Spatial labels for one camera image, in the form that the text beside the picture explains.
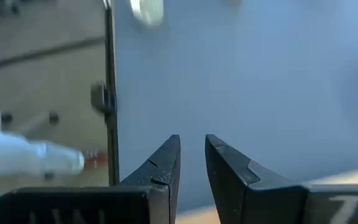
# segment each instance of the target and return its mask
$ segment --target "gray wall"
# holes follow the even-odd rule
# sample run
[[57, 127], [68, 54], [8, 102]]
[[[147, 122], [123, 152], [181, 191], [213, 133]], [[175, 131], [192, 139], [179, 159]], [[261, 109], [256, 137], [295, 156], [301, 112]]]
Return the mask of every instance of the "gray wall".
[[204, 135], [293, 180], [358, 168], [358, 1], [116, 1], [122, 178], [180, 134], [179, 210], [212, 204]]

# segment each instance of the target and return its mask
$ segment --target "blurry white object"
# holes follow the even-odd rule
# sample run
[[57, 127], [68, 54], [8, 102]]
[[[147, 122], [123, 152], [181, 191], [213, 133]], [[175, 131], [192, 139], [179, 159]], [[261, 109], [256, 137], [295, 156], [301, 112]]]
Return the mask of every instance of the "blurry white object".
[[84, 163], [82, 152], [76, 149], [0, 132], [0, 176], [79, 174]]
[[157, 27], [164, 16], [163, 0], [130, 0], [136, 19], [147, 27]]

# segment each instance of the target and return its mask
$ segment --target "black metal rod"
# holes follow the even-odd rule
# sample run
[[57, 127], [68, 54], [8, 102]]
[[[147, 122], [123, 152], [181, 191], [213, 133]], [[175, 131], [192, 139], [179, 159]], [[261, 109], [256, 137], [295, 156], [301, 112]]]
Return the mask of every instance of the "black metal rod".
[[117, 136], [117, 108], [116, 108], [116, 71], [114, 66], [114, 24], [112, 19], [112, 5], [110, 0], [104, 0], [105, 6], [105, 44], [106, 44], [106, 89], [112, 105], [112, 112], [105, 114], [108, 135], [109, 156], [109, 185], [119, 183], [119, 158]]
[[4, 58], [0, 60], [0, 68], [13, 65], [15, 63], [25, 62], [28, 60], [37, 60], [43, 57], [48, 57], [51, 55], [61, 54], [65, 52], [69, 52], [72, 50], [79, 50], [85, 47], [91, 47], [94, 45], [102, 44], [104, 42], [104, 36], [101, 37], [93, 37], [85, 40], [79, 40], [76, 42], [72, 42], [69, 44], [62, 44], [56, 47], [51, 47], [48, 49], [42, 50], [34, 50], [28, 53], [24, 53], [22, 55], [16, 55], [9, 58]]

